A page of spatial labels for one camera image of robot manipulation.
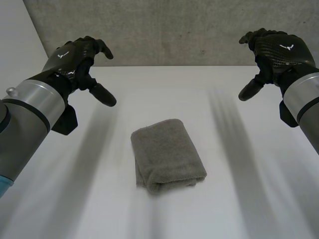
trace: white tabletop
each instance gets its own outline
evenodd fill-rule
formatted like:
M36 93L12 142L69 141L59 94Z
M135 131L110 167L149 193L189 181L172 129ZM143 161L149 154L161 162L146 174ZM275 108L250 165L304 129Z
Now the white tabletop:
M70 96L79 126L51 132L0 199L1 239L319 238L319 159L279 117L280 90L237 95L256 67L93 68L118 99ZM131 133L183 121L207 171L195 187L136 188Z

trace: gray towel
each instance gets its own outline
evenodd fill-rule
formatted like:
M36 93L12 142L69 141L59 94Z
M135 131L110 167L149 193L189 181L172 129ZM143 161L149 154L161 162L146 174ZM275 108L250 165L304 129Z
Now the gray towel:
M151 193L193 186L206 177L184 124L168 119L132 133L136 183Z

